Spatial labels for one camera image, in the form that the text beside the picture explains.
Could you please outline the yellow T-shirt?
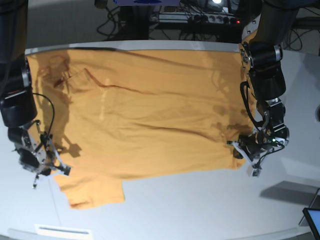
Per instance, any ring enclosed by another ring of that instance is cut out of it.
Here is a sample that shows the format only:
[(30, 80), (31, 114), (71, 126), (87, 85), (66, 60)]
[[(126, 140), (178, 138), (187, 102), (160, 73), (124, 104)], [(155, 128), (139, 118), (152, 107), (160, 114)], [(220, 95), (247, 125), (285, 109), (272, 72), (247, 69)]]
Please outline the yellow T-shirt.
[(27, 57), (38, 118), (69, 176), (55, 176), (72, 209), (123, 203), (122, 184), (238, 170), (228, 140), (252, 132), (239, 53), (88, 50)]

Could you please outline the white label on table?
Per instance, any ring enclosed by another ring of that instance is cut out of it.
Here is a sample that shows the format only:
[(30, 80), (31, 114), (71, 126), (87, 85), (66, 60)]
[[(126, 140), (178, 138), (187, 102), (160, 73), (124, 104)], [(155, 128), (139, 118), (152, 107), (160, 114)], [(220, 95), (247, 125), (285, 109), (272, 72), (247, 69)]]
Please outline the white label on table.
[(70, 228), (70, 227), (61, 227), (61, 226), (51, 226), (45, 224), (34, 224), (36, 232), (40, 230), (48, 230), (48, 231), (59, 231), (66, 233), (77, 233), (77, 234), (88, 234), (91, 235), (92, 231), (89, 229), (81, 229), (81, 228)]

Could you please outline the tablet screen on stand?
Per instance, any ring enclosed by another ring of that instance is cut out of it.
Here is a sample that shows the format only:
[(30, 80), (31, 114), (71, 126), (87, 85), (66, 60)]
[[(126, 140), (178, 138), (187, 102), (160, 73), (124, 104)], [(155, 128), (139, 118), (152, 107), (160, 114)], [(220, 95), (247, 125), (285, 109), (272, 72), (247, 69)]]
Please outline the tablet screen on stand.
[(300, 227), (309, 227), (316, 240), (320, 240), (320, 189), (318, 188), (309, 204), (302, 210)]

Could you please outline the white power strip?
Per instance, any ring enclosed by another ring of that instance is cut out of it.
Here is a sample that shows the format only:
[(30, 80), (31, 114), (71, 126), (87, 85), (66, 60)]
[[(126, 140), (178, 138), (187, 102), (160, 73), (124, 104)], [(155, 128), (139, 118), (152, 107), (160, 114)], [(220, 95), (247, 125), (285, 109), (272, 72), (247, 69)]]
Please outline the white power strip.
[(194, 14), (191, 19), (195, 23), (208, 23), (208, 24), (225, 24), (225, 25), (237, 25), (240, 24), (240, 20), (232, 16), (225, 16), (220, 14)]

